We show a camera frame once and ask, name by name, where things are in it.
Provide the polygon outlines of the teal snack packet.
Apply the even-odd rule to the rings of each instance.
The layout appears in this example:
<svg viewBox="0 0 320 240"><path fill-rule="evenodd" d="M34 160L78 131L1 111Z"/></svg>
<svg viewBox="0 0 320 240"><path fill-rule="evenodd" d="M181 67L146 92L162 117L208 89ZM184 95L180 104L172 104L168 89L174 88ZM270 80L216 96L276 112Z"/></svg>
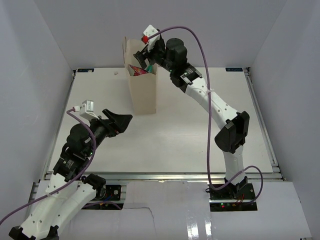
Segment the teal snack packet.
<svg viewBox="0 0 320 240"><path fill-rule="evenodd" d="M148 73L152 73L153 72L153 66L149 65L146 69L145 69Z"/></svg>

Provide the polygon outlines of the purple Fox's candy bag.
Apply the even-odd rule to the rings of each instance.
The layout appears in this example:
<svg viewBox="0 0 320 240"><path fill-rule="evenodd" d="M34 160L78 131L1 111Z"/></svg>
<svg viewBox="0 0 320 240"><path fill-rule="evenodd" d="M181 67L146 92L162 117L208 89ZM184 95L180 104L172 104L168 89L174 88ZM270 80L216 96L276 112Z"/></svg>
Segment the purple Fox's candy bag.
<svg viewBox="0 0 320 240"><path fill-rule="evenodd" d="M131 65L131 64L128 65L128 72L129 72L130 76L133 76L133 77L148 74L148 72L146 70L144 70L140 67Z"/></svg>

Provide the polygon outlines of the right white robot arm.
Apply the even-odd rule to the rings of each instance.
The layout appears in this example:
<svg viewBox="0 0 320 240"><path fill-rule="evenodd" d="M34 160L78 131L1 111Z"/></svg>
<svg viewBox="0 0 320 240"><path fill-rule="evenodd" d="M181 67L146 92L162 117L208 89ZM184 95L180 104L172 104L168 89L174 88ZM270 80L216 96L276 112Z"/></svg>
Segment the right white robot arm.
<svg viewBox="0 0 320 240"><path fill-rule="evenodd" d="M144 48L133 56L141 67L158 64L169 72L172 83L194 99L210 114L219 128L214 141L222 151L225 162L226 195L236 200L244 193L248 183L243 164L243 146L248 135L250 116L229 106L213 89L202 74L187 59L187 49L179 38L164 41L159 35L148 39L142 37Z"/></svg>

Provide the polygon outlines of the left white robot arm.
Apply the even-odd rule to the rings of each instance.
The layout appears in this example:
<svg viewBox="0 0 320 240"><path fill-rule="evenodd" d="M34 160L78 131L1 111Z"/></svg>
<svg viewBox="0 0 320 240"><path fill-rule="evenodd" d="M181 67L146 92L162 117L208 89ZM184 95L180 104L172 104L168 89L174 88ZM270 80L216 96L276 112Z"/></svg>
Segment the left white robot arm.
<svg viewBox="0 0 320 240"><path fill-rule="evenodd" d="M92 163L99 145L106 138L122 134L133 116L104 109L105 119L84 106L75 106L66 114L78 121L61 149L45 194L33 201L35 209L27 219L11 228L14 240L57 240L68 222L91 200L105 196L104 178L84 172Z"/></svg>

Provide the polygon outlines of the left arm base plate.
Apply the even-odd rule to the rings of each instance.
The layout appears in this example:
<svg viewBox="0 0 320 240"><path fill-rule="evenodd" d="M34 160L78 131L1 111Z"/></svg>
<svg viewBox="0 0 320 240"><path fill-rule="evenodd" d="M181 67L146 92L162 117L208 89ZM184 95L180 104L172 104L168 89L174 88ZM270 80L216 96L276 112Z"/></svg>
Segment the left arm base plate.
<svg viewBox="0 0 320 240"><path fill-rule="evenodd" d="M96 201L119 201L121 199L121 185L105 185L97 192L94 200Z"/></svg>

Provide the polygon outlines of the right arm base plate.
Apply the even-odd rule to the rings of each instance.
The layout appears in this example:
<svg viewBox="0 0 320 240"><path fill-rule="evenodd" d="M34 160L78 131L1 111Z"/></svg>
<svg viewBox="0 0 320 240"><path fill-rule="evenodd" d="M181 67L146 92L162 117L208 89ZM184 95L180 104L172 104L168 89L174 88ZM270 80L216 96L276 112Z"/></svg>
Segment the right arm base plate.
<svg viewBox="0 0 320 240"><path fill-rule="evenodd" d="M212 212L234 212L257 210L257 204L251 201L256 197L251 183L248 183L238 193L233 194L226 188L213 190L208 187L205 192L209 195L210 210Z"/></svg>

